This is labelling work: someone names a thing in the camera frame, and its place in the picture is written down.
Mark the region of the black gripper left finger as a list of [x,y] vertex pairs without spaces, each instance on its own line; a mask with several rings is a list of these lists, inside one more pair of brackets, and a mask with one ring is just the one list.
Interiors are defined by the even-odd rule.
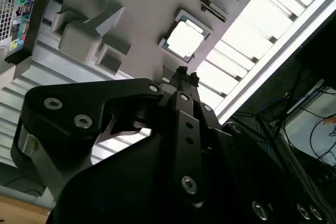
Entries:
[[158,84],[146,78],[39,86],[29,90],[13,141],[15,163],[56,203],[79,173],[151,136],[200,138],[186,67]]

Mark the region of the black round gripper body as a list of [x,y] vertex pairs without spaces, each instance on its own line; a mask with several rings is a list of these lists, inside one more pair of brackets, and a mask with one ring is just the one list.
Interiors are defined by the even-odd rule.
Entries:
[[151,136],[79,173],[48,223],[327,223],[243,127]]

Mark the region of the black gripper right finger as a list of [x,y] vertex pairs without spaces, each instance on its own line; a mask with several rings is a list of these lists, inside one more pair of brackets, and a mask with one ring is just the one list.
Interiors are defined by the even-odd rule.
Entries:
[[196,72],[188,76],[188,81],[194,102],[194,117],[200,122],[201,150],[213,155],[228,155],[230,148],[227,146],[227,142],[232,140],[232,136],[223,132],[223,127],[220,125],[214,110],[200,100],[198,92],[199,77]]

